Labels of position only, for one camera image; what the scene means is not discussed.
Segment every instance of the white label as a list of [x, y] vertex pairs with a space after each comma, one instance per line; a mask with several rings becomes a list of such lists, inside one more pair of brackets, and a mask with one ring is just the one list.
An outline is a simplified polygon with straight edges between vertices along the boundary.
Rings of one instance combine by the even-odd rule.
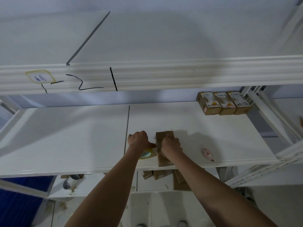
[[243, 98], [240, 92], [228, 92], [237, 107], [250, 107], [250, 104]]
[[36, 84], [47, 84], [56, 82], [55, 78], [47, 70], [35, 70], [25, 73]]
[[201, 92], [201, 95], [208, 100], [207, 107], [221, 107], [220, 103], [215, 100], [212, 92]]
[[221, 103], [222, 107], [224, 107], [224, 108], [226, 108], [226, 107], [235, 108], [236, 107], [234, 105], [234, 103], [232, 102], [232, 100], [228, 98], [228, 96], [225, 92], [215, 92], [214, 95], [222, 100], [222, 102], [223, 102], [223, 103]]

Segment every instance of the tiled floor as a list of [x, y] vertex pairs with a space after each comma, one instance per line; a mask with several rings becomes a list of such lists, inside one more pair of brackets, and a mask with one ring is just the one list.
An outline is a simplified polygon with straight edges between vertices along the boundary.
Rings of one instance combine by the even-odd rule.
[[[302, 226], [303, 186], [263, 186], [253, 188], [260, 210], [279, 227]], [[44, 201], [33, 226], [63, 227], [84, 198]], [[190, 227], [214, 226], [192, 192], [133, 193], [130, 195], [119, 227], [176, 226], [187, 220]]]

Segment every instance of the hand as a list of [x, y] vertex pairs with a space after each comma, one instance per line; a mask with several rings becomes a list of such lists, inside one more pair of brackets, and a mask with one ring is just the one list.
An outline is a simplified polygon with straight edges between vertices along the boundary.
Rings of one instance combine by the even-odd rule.
[[164, 155], [166, 155], [167, 152], [182, 151], [182, 150], [183, 149], [180, 147], [180, 142], [179, 142], [178, 138], [173, 138], [173, 137], [167, 135], [162, 140], [161, 151]]
[[145, 131], [136, 132], [133, 135], [129, 134], [127, 138], [129, 146], [133, 146], [143, 152], [145, 149], [155, 148], [156, 144], [150, 143]]

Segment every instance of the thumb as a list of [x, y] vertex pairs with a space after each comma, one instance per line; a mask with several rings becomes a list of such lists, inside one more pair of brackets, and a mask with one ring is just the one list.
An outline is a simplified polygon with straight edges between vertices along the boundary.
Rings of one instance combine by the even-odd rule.
[[156, 148], [156, 147], [157, 147], [157, 144], [149, 143], [149, 148]]

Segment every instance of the shoe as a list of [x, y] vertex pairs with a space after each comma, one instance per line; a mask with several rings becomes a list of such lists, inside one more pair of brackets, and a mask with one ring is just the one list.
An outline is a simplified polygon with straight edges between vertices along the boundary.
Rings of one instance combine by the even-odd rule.
[[178, 227], [189, 227], [189, 225], [187, 224], [187, 221], [180, 221]]

